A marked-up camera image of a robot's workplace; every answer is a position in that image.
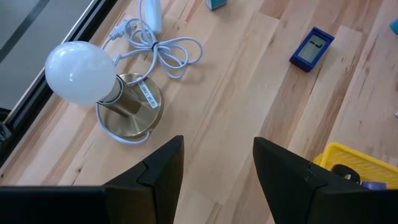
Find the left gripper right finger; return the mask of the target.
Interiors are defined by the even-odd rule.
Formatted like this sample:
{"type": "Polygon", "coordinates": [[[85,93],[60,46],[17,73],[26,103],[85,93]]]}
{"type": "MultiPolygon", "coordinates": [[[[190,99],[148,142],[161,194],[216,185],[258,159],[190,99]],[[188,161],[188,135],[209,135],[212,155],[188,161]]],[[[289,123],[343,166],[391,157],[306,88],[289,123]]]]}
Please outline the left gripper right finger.
{"type": "Polygon", "coordinates": [[[257,176],[276,223],[333,223],[333,213],[315,200],[333,174],[265,139],[255,137],[257,176]]]}

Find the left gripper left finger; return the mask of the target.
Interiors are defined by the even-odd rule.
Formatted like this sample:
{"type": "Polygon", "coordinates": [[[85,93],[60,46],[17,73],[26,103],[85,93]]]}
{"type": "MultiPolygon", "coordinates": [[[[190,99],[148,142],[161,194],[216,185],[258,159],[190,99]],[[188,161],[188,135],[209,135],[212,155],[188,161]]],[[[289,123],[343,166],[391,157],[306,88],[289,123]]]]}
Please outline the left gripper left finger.
{"type": "Polygon", "coordinates": [[[105,183],[110,223],[173,223],[183,180],[184,138],[175,136],[105,183]]]}

